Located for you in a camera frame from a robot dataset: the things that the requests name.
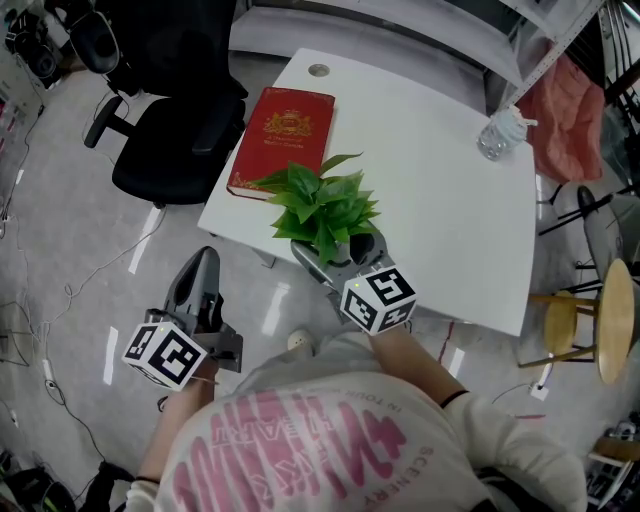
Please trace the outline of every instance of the black bracelet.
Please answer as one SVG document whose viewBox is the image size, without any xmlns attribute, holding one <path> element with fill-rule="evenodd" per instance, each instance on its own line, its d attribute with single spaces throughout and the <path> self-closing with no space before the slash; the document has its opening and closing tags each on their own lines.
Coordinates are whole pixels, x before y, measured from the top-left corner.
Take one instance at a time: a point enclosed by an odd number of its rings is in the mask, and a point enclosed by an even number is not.
<svg viewBox="0 0 640 512">
<path fill-rule="evenodd" d="M 137 476 L 133 480 L 134 482 L 149 482 L 150 484 L 160 485 L 160 480 L 154 480 L 153 478 L 146 478 L 144 476 Z"/>
<path fill-rule="evenodd" d="M 440 404 L 440 407 L 442 407 L 444 409 L 447 405 L 449 405 L 451 402 L 453 402 L 456 398 L 458 398 L 461 395 L 464 395 L 465 393 L 468 393 L 468 391 L 466 389 L 463 389 L 462 391 L 456 391 L 449 398 L 445 398 L 444 401 Z"/>
</svg>

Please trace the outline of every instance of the white table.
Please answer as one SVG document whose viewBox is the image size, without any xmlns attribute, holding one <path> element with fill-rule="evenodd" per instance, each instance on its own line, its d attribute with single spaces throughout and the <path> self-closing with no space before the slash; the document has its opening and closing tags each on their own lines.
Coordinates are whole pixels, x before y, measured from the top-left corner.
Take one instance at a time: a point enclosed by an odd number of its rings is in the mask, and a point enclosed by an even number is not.
<svg viewBox="0 0 640 512">
<path fill-rule="evenodd" d="M 312 64 L 331 71 L 314 77 Z M 326 53 L 300 49 L 274 86 L 335 96 L 325 158 L 364 151 L 335 173 L 364 169 L 361 188 L 374 190 L 382 213 L 375 224 L 411 277 L 418 303 L 520 334 L 535 239 L 532 148 L 521 144 L 491 162 L 475 143 L 486 116 L 406 78 Z M 289 240 L 272 238 L 270 224 L 282 207 L 226 190 L 237 149 L 198 226 L 297 263 Z"/>
</svg>

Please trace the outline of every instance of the black office chair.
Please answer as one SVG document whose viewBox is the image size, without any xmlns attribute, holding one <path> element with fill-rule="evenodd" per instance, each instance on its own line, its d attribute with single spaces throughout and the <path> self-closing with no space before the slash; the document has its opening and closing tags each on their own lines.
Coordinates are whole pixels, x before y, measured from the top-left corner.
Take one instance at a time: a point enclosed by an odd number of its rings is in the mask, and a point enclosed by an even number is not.
<svg viewBox="0 0 640 512">
<path fill-rule="evenodd" d="M 229 31 L 235 0 L 115 0 L 112 29 L 153 102 L 133 126 L 109 100 L 85 138 L 105 128 L 127 137 L 113 170 L 121 190 L 165 204 L 205 202 L 244 130 L 247 91 L 231 77 Z"/>
</svg>

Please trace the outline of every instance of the book cover emblem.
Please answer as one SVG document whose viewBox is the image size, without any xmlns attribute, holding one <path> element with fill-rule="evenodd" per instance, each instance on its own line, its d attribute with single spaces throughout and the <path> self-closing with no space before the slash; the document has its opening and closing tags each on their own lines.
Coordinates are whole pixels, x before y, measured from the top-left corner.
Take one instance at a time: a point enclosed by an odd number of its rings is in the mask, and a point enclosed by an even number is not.
<svg viewBox="0 0 640 512">
<path fill-rule="evenodd" d="M 273 113 L 264 125 L 264 131 L 276 135 L 309 137 L 312 134 L 311 116 L 302 117 L 297 110 L 285 110 L 284 115 Z"/>
</svg>

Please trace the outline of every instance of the red cloth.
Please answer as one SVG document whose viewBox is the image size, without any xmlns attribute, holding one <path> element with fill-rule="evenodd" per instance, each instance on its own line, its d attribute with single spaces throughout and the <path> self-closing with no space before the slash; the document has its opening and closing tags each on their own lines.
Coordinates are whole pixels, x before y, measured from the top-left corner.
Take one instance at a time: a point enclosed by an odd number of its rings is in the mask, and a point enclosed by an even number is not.
<svg viewBox="0 0 640 512">
<path fill-rule="evenodd" d="M 602 176 L 604 92 L 569 57 L 562 55 L 518 107 L 539 123 L 528 131 L 536 171 L 558 183 Z"/>
</svg>

